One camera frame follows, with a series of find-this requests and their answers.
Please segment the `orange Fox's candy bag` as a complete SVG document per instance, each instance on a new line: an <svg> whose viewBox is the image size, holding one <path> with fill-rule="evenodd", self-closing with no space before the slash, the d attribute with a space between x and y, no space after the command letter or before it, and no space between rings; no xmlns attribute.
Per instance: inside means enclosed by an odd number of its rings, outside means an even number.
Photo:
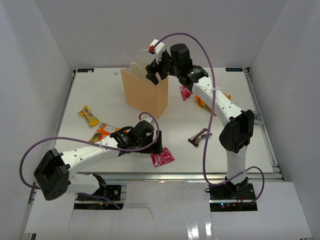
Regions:
<svg viewBox="0 0 320 240"><path fill-rule="evenodd" d="M119 131L119 127L112 126L107 123L101 123L89 140L90 143L96 143L102 141L105 137L110 136L112 133Z"/></svg>

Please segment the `blue label left corner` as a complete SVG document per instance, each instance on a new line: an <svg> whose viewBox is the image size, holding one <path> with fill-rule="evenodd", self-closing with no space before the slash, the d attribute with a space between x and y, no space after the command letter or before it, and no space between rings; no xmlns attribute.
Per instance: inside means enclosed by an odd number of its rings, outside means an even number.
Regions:
<svg viewBox="0 0 320 240"><path fill-rule="evenodd" d="M78 68L76 70L77 73L93 73L94 72L94 68Z"/></svg>

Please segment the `blue label right corner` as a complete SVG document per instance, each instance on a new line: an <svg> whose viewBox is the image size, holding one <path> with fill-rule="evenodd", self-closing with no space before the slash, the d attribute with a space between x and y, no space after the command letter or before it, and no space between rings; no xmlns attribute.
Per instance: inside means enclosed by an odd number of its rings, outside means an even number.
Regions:
<svg viewBox="0 0 320 240"><path fill-rule="evenodd" d="M226 67L225 70L227 72L243 72L241 67Z"/></svg>

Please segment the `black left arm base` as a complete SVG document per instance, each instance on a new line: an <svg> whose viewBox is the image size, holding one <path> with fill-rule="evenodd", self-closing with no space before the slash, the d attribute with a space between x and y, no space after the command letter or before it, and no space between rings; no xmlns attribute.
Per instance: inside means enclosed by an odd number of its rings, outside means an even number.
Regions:
<svg viewBox="0 0 320 240"><path fill-rule="evenodd" d="M107 185L97 190L93 196L78 194L74 203L75 210L121 210L123 203L121 185Z"/></svg>

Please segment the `blue label corner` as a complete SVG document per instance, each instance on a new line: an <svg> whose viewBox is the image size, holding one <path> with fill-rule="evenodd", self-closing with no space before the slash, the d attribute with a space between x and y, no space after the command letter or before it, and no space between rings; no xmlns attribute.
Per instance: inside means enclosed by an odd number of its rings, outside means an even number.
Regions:
<svg viewBox="0 0 320 240"><path fill-rule="evenodd" d="M94 72L94 68L78 68L76 70L77 73L93 73Z"/></svg>
<svg viewBox="0 0 320 240"><path fill-rule="evenodd" d="M243 72L241 67L226 67L225 70L227 72Z"/></svg>

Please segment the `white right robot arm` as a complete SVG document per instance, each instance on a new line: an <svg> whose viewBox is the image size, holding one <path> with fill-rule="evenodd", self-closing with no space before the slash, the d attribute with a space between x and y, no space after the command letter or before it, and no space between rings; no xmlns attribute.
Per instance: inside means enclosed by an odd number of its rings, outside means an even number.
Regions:
<svg viewBox="0 0 320 240"><path fill-rule="evenodd" d="M146 69L146 78L154 85L167 76L175 76L182 86L199 96L217 115L223 130L219 142L226 150L227 172L223 185L226 195L236 200L248 184L246 152L254 132L254 113L242 110L227 98L215 85L214 74L208 74L201 66L194 65L190 50L184 43L177 43L167 51L165 44L154 40L148 50L154 57Z"/></svg>

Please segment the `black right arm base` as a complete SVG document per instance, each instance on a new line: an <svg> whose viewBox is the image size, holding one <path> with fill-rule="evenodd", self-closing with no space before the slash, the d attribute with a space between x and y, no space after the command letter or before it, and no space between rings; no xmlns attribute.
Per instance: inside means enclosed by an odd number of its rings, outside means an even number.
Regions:
<svg viewBox="0 0 320 240"><path fill-rule="evenodd" d="M210 211L214 212L256 212L257 203L254 187L251 183L237 193L225 185L208 186L205 192L209 194Z"/></svg>

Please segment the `brown paper bag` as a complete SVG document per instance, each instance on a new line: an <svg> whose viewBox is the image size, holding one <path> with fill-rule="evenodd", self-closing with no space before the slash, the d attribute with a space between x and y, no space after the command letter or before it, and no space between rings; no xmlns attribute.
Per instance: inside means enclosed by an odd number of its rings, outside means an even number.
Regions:
<svg viewBox="0 0 320 240"><path fill-rule="evenodd" d="M147 49L140 50L128 68L121 69L121 78L126 103L159 119L168 105L169 79L160 80L157 85L146 78L146 66L154 60Z"/></svg>

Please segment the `yellow M&M's packet on table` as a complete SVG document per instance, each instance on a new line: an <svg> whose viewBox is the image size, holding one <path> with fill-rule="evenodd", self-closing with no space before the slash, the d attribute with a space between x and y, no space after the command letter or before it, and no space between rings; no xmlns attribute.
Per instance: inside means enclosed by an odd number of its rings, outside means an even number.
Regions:
<svg viewBox="0 0 320 240"><path fill-rule="evenodd" d="M90 127L94 127L100 123L100 120L94 114L92 114L90 108L87 105L85 105L82 110L78 112L78 114L85 118Z"/></svg>

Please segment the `red snack packet near bag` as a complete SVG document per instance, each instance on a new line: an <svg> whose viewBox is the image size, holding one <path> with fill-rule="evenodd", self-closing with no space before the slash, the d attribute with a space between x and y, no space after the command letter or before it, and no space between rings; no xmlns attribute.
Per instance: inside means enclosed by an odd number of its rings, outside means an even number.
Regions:
<svg viewBox="0 0 320 240"><path fill-rule="evenodd" d="M192 92L186 86L181 86L180 94L182 96L182 100L185 101L192 95Z"/></svg>

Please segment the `pink snack packet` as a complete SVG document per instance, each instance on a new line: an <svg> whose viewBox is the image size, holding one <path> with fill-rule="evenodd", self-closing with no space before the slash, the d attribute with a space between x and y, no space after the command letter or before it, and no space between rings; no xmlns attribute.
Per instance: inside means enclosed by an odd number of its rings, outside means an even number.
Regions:
<svg viewBox="0 0 320 240"><path fill-rule="evenodd" d="M162 165L166 165L166 164L173 162L175 160L171 151L167 147L163 148L162 153L157 153L157 154L151 153L150 156L152 159L153 166L155 168L160 167Z"/></svg>

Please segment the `brown chocolate bar wrapper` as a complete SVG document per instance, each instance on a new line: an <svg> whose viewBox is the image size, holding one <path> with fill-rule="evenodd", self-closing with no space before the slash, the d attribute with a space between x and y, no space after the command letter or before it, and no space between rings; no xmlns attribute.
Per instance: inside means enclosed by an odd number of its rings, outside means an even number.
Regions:
<svg viewBox="0 0 320 240"><path fill-rule="evenodd" d="M212 133L208 132L207 128L203 128L197 134L193 135L192 137L188 138L188 142L191 143L194 147L198 147L199 143L202 139L205 139L207 136L211 136Z"/></svg>

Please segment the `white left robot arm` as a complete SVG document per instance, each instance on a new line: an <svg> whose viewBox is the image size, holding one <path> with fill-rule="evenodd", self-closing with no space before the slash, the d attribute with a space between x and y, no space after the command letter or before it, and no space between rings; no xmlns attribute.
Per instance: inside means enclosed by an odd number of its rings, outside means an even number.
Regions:
<svg viewBox="0 0 320 240"><path fill-rule="evenodd" d="M82 174L83 169L129 153L160 154L162 151L161 130L152 125L151 118L145 118L134 127L123 127L78 149L58 152L53 148L44 155L33 174L47 201L65 193L84 193L99 200L106 193L105 181L97 173Z"/></svg>

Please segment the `orange yellow candy bag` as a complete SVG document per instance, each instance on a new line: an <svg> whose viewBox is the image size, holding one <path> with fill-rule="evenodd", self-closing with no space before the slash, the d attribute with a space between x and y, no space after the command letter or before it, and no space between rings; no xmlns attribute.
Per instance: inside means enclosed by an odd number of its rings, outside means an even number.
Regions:
<svg viewBox="0 0 320 240"><path fill-rule="evenodd" d="M229 100L232 99L232 96L230 94L223 93ZM208 112L212 113L212 109L210 106L208 106L198 95L195 96L196 102L199 107L206 109Z"/></svg>

